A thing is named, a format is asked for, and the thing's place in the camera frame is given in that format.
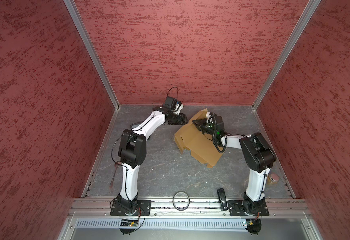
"aluminum frame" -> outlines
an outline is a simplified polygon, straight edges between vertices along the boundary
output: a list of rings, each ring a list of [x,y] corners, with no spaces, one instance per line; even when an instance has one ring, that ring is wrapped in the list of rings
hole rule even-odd
[[[74,199],[67,217],[72,218],[120,218],[110,216],[110,201],[113,197],[91,197]],[[171,197],[142,197],[152,200],[150,216],[147,218],[252,218],[231,217],[221,211],[218,198],[190,198],[188,209],[179,212],[172,205]],[[312,218],[304,199],[266,199],[270,216],[264,218]]]
[[[66,223],[57,240],[70,240],[77,222],[92,218],[94,220],[119,219],[120,216],[110,216],[110,201],[113,197],[91,197],[74,199],[68,213]],[[232,220],[252,217],[231,217],[228,211],[220,210],[218,198],[190,198],[190,206],[187,210],[179,212],[172,205],[171,197],[143,197],[152,200],[151,213],[146,219],[218,219]],[[306,201],[304,199],[266,199],[270,216],[263,218],[295,218],[301,219],[305,231],[311,240],[321,240],[321,235],[312,219]]]
[[[279,163],[279,164],[278,164],[278,168],[280,169],[280,171],[281,171],[282,174],[283,174],[282,177],[283,177],[283,179],[286,181],[286,184],[287,184],[288,190],[289,190],[290,193],[291,193],[291,196],[295,199],[295,198],[296,198],[296,195],[295,195],[295,193],[294,193],[294,191],[293,191],[293,188],[291,187],[290,182],[288,181],[288,178],[287,178],[287,176],[286,176],[286,174],[285,174],[285,172],[284,172],[284,169],[283,169],[282,165],[280,164],[280,161],[279,161],[279,158],[278,158],[278,156],[277,156],[277,154],[276,154],[276,152],[275,152],[275,149],[274,149],[274,147],[272,146],[272,143],[271,143],[270,139],[268,138],[266,129],[264,128],[263,123],[262,123],[262,121],[260,120],[260,117],[259,117],[259,115],[258,115],[258,112],[257,112],[255,109],[253,109],[253,112],[254,112],[256,121],[257,121],[258,124],[259,124],[260,132],[261,132],[261,134],[263,135],[263,137],[266,139],[266,141],[268,142],[268,144],[270,145],[270,147],[272,148],[272,150],[274,151],[274,154],[275,154],[275,156],[276,156],[276,160],[277,160],[278,163]]]
[[[74,3],[74,0],[63,0],[63,1],[66,4],[68,12],[70,13],[72,20],[74,21],[76,29],[78,30],[79,35],[82,38],[84,45],[86,46],[88,54],[90,55],[92,62],[94,63],[94,66],[95,66],[96,70],[98,71],[98,74],[99,74],[99,76],[104,84],[104,87],[105,87],[105,89],[106,89],[106,91],[107,91],[107,93],[112,101],[112,104],[114,105],[114,108],[119,109],[120,105],[119,105],[118,99],[116,98],[114,90],[112,89],[111,83],[108,80],[107,74],[105,73],[105,70],[102,66],[101,60],[99,59],[99,56],[96,53],[94,45],[92,44],[90,36],[88,35],[86,27],[84,26],[84,23],[82,21],[82,18],[80,17],[79,11]]]
[[[286,42],[286,45],[284,46],[282,52],[280,53],[278,60],[276,60],[274,67],[272,68],[270,74],[268,75],[268,78],[264,82],[262,89],[260,90],[254,103],[252,104],[252,106],[255,110],[259,107],[260,102],[262,101],[262,99],[266,95],[266,92],[268,91],[272,82],[276,78],[276,75],[279,73],[279,71],[282,68],[284,62],[286,61],[288,55],[292,51],[294,45],[296,44],[296,42],[299,39],[300,35],[302,34],[303,30],[307,26],[307,23],[309,22],[312,15],[314,14],[320,1],[321,0],[309,0],[306,7],[304,8],[302,15],[300,16],[299,20],[297,21],[290,37],[288,38],[288,40]]]
[[[89,177],[87,179],[87,182],[86,182],[86,185],[84,187],[84,190],[82,192],[81,197],[86,197],[87,192],[91,190],[91,186],[92,186],[91,183],[94,181],[94,178],[96,176],[96,172],[98,171],[98,168],[99,168],[99,164],[101,163],[101,160],[102,160],[102,157],[104,155],[105,149],[107,147],[108,141],[110,140],[111,133],[112,133],[112,130],[114,129],[116,117],[118,115],[119,110],[120,110],[120,108],[115,109],[114,114],[112,115],[110,124],[108,125],[107,131],[104,135],[101,147],[99,148],[94,165],[92,166],[91,174],[89,175]]]

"glass jar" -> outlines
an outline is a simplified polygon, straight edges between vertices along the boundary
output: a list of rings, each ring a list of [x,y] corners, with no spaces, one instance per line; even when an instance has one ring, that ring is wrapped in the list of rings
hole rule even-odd
[[[271,173],[267,176],[267,184],[277,184],[279,181],[279,176],[275,173]]]

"spoon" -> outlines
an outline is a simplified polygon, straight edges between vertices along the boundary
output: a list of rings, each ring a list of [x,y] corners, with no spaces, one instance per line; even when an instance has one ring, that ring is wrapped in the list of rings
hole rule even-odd
[[[114,178],[115,178],[116,170],[117,170],[118,167],[120,167],[121,165],[122,165],[122,162],[121,162],[121,161],[117,161],[117,162],[114,164],[115,172],[114,172],[114,176],[112,177],[112,180],[111,180],[110,189],[112,189],[112,186],[114,185]]]

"gray floor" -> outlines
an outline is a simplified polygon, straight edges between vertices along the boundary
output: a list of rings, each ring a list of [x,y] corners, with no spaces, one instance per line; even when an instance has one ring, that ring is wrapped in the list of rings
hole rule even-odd
[[[130,124],[145,120],[153,106],[123,105],[110,141],[99,165],[89,196],[117,196],[122,186],[122,169],[118,168],[114,187],[109,188],[114,173],[114,162],[111,159],[111,148],[124,129]],[[259,126],[250,107],[246,106],[185,106],[182,113],[190,119],[199,110],[222,116],[226,132],[232,134],[252,134],[259,132]],[[140,166],[138,191],[140,197],[170,197],[175,192],[186,191],[190,197],[216,197],[216,190],[224,188],[227,197],[243,197],[248,183],[249,168],[240,149],[226,149],[223,156],[213,168],[207,168],[195,160],[189,151],[180,153],[173,138],[181,126],[159,126],[147,141],[147,156]],[[119,160],[116,143],[113,157]],[[271,172],[282,176],[276,162]],[[267,185],[267,198],[289,198],[286,183],[281,180],[276,185]]]

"flattened cardboard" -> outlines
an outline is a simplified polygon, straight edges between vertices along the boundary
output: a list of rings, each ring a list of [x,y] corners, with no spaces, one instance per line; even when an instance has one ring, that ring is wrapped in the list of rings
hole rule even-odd
[[[209,139],[211,135],[203,135],[192,123],[192,120],[206,118],[207,109],[203,109],[195,114],[186,125],[181,127],[174,136],[174,141],[181,153],[183,150],[190,150],[191,156],[201,164],[206,164],[211,168],[216,165],[222,153],[218,152]]]

